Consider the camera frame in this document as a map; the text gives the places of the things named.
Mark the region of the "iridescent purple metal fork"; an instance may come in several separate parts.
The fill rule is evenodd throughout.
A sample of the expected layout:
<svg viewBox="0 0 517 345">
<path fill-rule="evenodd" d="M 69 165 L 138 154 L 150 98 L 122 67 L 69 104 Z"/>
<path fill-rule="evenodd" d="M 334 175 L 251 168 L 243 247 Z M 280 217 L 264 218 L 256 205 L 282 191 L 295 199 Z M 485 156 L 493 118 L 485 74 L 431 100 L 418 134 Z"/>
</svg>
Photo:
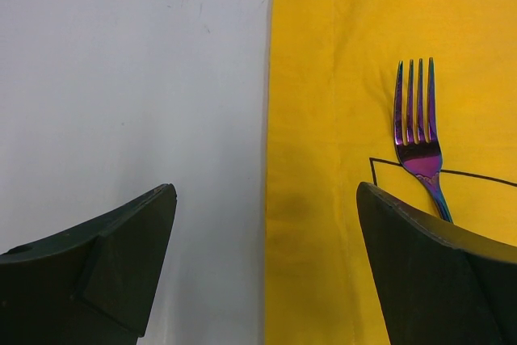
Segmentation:
<svg viewBox="0 0 517 345">
<path fill-rule="evenodd" d="M 393 103 L 393 139 L 398 161 L 428 191 L 439 216 L 452 222 L 439 177 L 443 156 L 439 145 L 435 109 L 435 63 L 430 58 L 427 84 L 423 83 L 423 59 L 418 60 L 418 79 L 414 80 L 410 61 L 407 93 L 403 93 L 403 63 L 397 67 Z"/>
</svg>

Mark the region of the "yellow cartoon print cloth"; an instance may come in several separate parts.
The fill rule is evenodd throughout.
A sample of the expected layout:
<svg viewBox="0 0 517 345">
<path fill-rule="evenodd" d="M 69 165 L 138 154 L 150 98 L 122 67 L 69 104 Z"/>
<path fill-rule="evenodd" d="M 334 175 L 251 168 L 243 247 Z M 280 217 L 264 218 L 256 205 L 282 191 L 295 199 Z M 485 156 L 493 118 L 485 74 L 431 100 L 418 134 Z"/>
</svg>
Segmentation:
<svg viewBox="0 0 517 345">
<path fill-rule="evenodd" d="M 428 59 L 453 219 L 515 244 L 516 0 L 274 0 L 266 343 L 389 341 L 355 193 L 434 212 L 393 147 L 397 66 Z"/>
</svg>

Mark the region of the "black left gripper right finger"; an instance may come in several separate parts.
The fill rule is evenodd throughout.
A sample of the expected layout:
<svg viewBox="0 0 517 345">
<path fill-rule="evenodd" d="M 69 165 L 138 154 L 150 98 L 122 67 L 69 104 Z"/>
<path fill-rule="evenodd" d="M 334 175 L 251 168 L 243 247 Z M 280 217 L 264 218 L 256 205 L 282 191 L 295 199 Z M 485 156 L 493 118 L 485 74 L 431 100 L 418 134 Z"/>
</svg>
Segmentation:
<svg viewBox="0 0 517 345">
<path fill-rule="evenodd" d="M 514 344 L 516 248 L 420 211 L 371 183 L 359 223 L 392 344 Z"/>
</svg>

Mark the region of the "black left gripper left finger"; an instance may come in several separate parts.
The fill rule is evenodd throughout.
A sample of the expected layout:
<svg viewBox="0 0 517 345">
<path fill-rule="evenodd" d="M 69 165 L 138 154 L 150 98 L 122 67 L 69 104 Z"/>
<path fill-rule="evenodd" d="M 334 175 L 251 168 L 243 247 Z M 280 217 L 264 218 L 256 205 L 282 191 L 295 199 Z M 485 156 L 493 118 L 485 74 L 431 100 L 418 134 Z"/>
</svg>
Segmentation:
<svg viewBox="0 0 517 345">
<path fill-rule="evenodd" d="M 135 344 L 144 337 L 177 192 L 162 184 L 1 255 L 3 344 Z"/>
</svg>

